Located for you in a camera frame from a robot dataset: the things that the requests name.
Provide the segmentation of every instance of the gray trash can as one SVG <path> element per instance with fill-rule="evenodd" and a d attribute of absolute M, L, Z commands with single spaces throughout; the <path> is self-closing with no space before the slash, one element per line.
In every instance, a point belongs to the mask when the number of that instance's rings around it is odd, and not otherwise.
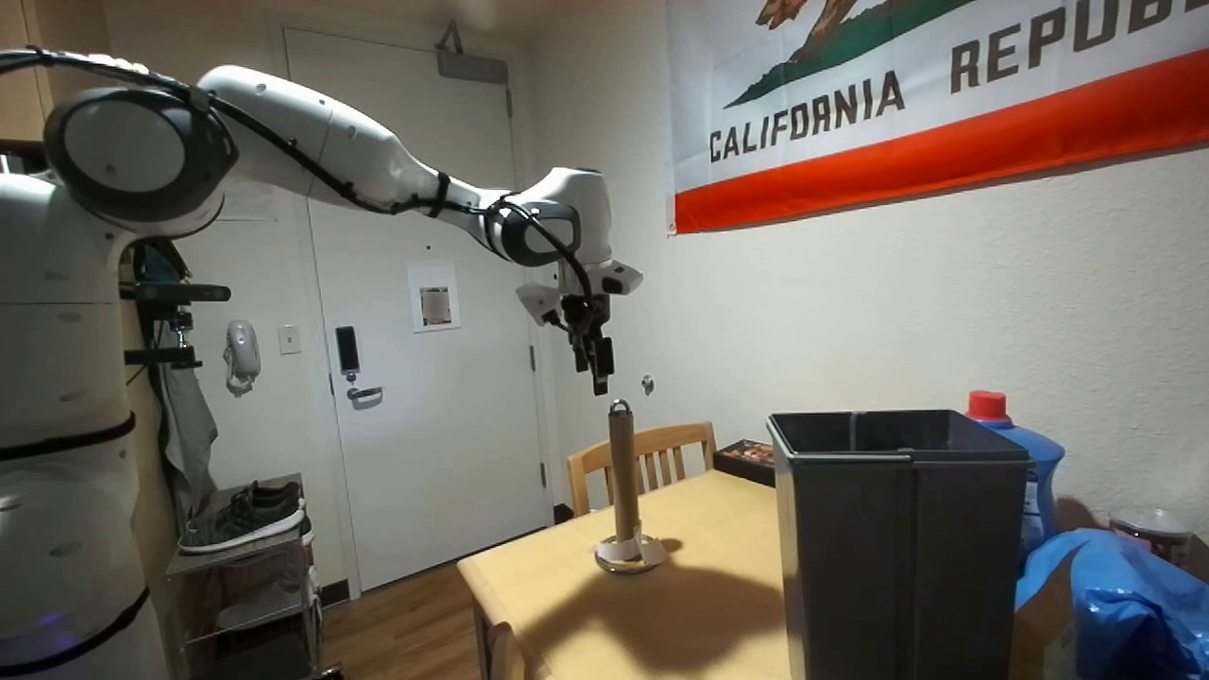
<path fill-rule="evenodd" d="M 1027 454 L 955 412 L 778 412 L 792 676 L 1006 680 Z"/>

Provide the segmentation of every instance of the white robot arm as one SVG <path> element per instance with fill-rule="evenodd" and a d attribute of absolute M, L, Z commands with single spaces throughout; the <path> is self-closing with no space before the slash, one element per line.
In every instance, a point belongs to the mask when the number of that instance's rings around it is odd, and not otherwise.
<path fill-rule="evenodd" d="M 54 110 L 54 172 L 0 172 L 0 676 L 165 676 L 128 533 L 134 414 L 117 261 L 134 236 L 207 226 L 234 167 L 367 210 L 425 210 L 522 269 L 556 264 L 559 278 L 522 302 L 561 323 L 579 370 L 607 387 L 607 295 L 637 273 L 607 261 L 596 172 L 559 167 L 522 193 L 477 188 L 351 106 L 248 69 L 185 88 L 117 55 L 0 49 L 0 76 L 13 69 L 83 69 L 117 88 Z"/>
<path fill-rule="evenodd" d="M 418 163 L 375 115 L 253 69 L 211 69 L 195 88 L 113 55 L 7 49 L 5 62 L 108 72 L 119 88 L 54 110 L 45 152 L 74 203 L 134 235 L 192 235 L 241 172 L 363 210 L 425 210 L 522 269 L 556 264 L 556 285 L 522 285 L 537 322 L 559 323 L 591 391 L 607 387 L 607 295 L 637 273 L 607 251 L 607 195 L 591 171 L 556 167 L 522 193 L 477 188 Z"/>

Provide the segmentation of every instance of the wooden table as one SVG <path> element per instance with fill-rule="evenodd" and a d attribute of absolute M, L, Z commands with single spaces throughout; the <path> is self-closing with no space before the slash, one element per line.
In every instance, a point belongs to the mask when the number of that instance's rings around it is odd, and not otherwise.
<path fill-rule="evenodd" d="M 613 511 L 458 561 L 491 632 L 491 676 L 788 680 L 774 491 L 702 472 L 642 494 L 637 513 L 668 545 L 649 574 L 591 561 Z"/>

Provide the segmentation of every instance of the ceiling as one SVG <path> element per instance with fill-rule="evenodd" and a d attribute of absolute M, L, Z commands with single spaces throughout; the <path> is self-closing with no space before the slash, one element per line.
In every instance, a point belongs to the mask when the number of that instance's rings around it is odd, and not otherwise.
<path fill-rule="evenodd" d="M 556 0 L 342 0 L 342 10 L 395 13 L 423 27 L 464 27 L 473 32 L 526 37 Z"/>

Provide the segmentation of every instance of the white door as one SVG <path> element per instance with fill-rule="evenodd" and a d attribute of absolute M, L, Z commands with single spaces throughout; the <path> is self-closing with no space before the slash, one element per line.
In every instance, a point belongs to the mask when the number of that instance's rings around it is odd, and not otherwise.
<path fill-rule="evenodd" d="M 512 183 L 506 89 L 430 49 L 287 32 L 289 76 L 389 124 L 423 163 Z M 547 520 L 522 273 L 418 210 L 308 203 L 363 590 Z M 340 370 L 335 327 L 358 370 Z"/>

